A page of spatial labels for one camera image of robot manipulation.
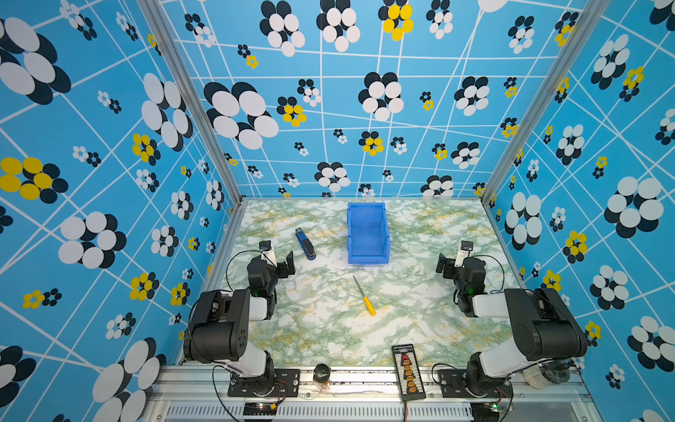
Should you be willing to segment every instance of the blue plastic bin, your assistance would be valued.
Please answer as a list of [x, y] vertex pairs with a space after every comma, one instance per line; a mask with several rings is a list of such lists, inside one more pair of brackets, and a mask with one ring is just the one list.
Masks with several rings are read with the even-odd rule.
[[383, 203], [347, 206], [347, 252], [350, 264], [378, 265], [389, 263], [387, 209]]

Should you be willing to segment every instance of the marble tabletop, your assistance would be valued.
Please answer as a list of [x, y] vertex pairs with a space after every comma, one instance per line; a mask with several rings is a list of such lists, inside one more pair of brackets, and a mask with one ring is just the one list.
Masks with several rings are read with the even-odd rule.
[[[347, 204], [384, 202], [391, 257], [388, 265], [347, 264]], [[295, 237], [301, 227], [316, 250], [309, 261]], [[275, 365], [389, 366], [391, 346], [413, 343], [420, 365], [465, 366], [469, 356], [511, 337], [508, 320], [466, 318], [452, 302], [454, 285], [435, 272], [438, 254], [453, 257], [461, 240], [474, 255], [492, 255], [515, 275], [488, 218], [476, 200], [249, 200], [233, 253], [271, 240], [278, 260], [292, 250], [296, 275], [280, 279], [269, 321], [250, 323], [249, 340], [268, 350]], [[228, 271], [232, 288], [248, 285], [237, 256]], [[500, 288], [502, 271], [486, 262], [486, 289]], [[352, 276], [372, 302], [366, 310]], [[227, 288], [225, 280], [222, 286]]]

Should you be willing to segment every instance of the metal bracket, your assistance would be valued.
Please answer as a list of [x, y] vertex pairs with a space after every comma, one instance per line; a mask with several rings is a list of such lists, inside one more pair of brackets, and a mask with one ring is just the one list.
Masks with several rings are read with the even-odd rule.
[[[457, 371], [455, 369], [441, 369], [438, 371], [438, 377], [441, 383], [441, 392], [443, 393], [444, 398], [476, 398], [476, 396], [468, 392], [466, 389], [466, 381], [464, 380], [465, 373], [466, 371]], [[511, 384], [508, 379], [505, 379], [500, 387], [495, 388], [491, 392], [487, 393], [485, 397], [481, 398], [504, 398], [503, 395], [506, 395], [507, 398], [513, 397], [513, 384]]]
[[[279, 380], [286, 383], [286, 391], [279, 391], [279, 386], [276, 384]], [[275, 385], [272, 387], [272, 391], [265, 397], [267, 398], [277, 398], [282, 394], [285, 394], [286, 397], [297, 397], [298, 396], [298, 385], [300, 384], [300, 370], [299, 369], [276, 369], [274, 371], [274, 382]], [[247, 390], [242, 385], [242, 379], [236, 375], [233, 375], [229, 381], [229, 389], [227, 390], [227, 395], [230, 397], [259, 397], [253, 393], [251, 390]]]

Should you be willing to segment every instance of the vent grille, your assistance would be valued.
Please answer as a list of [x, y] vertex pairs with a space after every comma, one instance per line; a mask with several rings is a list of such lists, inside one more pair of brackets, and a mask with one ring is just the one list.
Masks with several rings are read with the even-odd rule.
[[[243, 407], [227, 406], [238, 419], [243, 419]], [[274, 417], [276, 421], [401, 421], [403, 406], [400, 403], [359, 402], [285, 402]], [[220, 422], [225, 410], [216, 402], [172, 402], [167, 413], [167, 422]], [[472, 421], [468, 403], [408, 403], [408, 416], [415, 421]], [[256, 416], [257, 420], [272, 420], [272, 417]]]

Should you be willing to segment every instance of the screwdriver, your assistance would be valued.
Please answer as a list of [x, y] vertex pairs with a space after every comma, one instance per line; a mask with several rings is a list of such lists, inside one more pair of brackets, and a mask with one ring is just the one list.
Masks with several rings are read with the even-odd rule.
[[371, 315], [375, 315], [375, 309], [371, 305], [371, 302], [368, 300], [366, 295], [363, 293], [363, 289], [359, 285], [358, 280], [356, 279], [356, 276], [353, 275], [352, 277], [354, 278], [354, 281], [356, 282], [356, 285], [358, 286], [358, 289], [361, 291], [361, 296], [363, 296], [363, 301], [366, 302], [366, 308], [368, 308], [368, 312], [370, 312]]

